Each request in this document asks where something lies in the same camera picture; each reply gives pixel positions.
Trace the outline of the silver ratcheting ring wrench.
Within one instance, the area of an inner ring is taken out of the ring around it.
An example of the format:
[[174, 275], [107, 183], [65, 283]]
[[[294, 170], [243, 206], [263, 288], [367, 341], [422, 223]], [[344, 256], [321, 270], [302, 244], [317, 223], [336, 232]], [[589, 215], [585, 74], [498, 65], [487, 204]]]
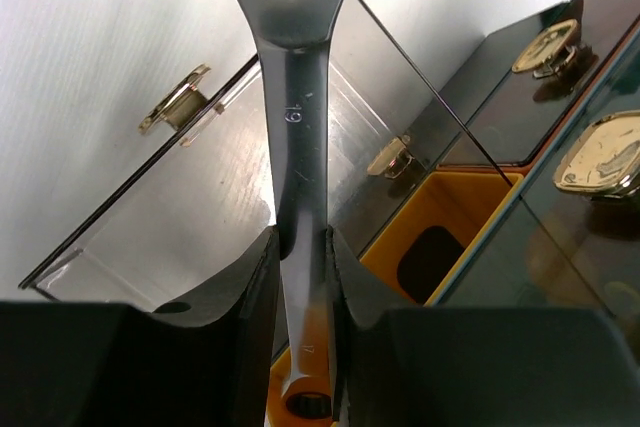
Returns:
[[344, 0], [237, 0], [259, 57], [295, 419], [329, 422], [329, 57]]

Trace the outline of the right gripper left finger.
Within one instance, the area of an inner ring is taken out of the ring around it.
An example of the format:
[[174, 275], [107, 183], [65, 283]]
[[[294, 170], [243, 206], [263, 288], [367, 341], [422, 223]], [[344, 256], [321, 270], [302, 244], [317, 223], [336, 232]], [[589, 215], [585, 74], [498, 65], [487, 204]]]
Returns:
[[232, 264], [152, 312], [5, 302], [5, 426], [260, 426], [279, 291], [265, 229]]

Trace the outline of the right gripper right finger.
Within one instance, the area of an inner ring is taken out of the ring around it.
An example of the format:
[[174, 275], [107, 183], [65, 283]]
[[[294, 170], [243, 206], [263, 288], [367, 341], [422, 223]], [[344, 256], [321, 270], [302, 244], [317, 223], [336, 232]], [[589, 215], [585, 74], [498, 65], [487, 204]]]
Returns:
[[333, 417], [341, 426], [635, 426], [621, 332], [575, 308], [422, 307], [326, 233]]

